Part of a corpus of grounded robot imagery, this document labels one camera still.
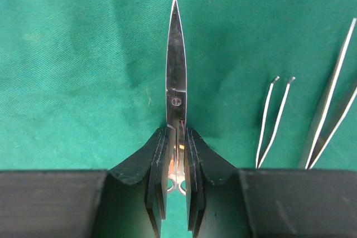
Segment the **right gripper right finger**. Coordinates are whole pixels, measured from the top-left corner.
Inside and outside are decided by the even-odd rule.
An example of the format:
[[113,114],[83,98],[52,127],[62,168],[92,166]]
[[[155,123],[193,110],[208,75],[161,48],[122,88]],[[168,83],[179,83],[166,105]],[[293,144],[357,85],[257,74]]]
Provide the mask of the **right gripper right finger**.
[[185,134],[193,237],[355,237],[356,172],[236,168]]

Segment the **steel tweezers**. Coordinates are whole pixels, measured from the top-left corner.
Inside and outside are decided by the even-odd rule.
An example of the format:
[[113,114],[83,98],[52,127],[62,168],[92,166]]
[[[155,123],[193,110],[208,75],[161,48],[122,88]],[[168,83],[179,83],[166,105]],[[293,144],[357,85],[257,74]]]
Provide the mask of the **steel tweezers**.
[[330,113],[332,97],[334,95],[336,84],[355,25],[356,18],[353,18],[340,49],[334,69],[328,82],[326,83],[325,90],[320,97],[319,103],[315,110],[305,141],[303,153],[298,163],[298,168],[311,169],[315,166],[330,140],[336,133],[338,127],[346,117],[354,99],[356,98],[356,83],[353,83],[353,87],[346,92],[336,110],[333,113]]
[[276,76],[270,82],[266,99],[264,102],[260,134],[258,139],[257,151],[255,155],[255,168],[262,167],[263,162],[265,161],[269,151],[271,150],[271,147],[274,143],[274,140],[278,132],[279,124],[287,101],[288,93],[291,88],[291,84],[295,81],[296,78],[293,76],[287,81],[278,108],[272,110],[271,98],[273,95],[273,89],[279,79],[280,77]]

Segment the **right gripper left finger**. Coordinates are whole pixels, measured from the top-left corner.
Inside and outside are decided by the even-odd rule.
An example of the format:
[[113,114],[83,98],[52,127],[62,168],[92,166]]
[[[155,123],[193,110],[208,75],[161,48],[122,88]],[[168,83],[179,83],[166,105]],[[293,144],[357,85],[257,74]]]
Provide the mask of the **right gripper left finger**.
[[109,170],[1,172],[2,237],[159,237],[168,129]]

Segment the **steel surgical scissors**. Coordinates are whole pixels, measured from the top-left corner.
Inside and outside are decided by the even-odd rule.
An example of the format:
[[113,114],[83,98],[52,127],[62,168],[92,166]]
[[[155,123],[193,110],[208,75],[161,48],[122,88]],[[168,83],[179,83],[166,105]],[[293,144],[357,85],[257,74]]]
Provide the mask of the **steel surgical scissors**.
[[170,130],[168,148],[171,160],[169,192],[186,194],[184,152],[187,118],[187,64],[184,34],[177,0],[172,0],[166,53],[166,122]]

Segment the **green surgical drape cloth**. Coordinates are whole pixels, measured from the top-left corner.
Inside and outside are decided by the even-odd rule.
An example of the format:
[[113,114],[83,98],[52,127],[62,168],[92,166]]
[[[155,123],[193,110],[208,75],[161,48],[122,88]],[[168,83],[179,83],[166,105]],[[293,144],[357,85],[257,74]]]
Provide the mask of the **green surgical drape cloth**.
[[[187,125],[253,168],[264,102],[291,84],[263,168],[296,168],[356,0],[177,0]],[[1,171],[110,169],[166,125],[172,0],[1,0]]]

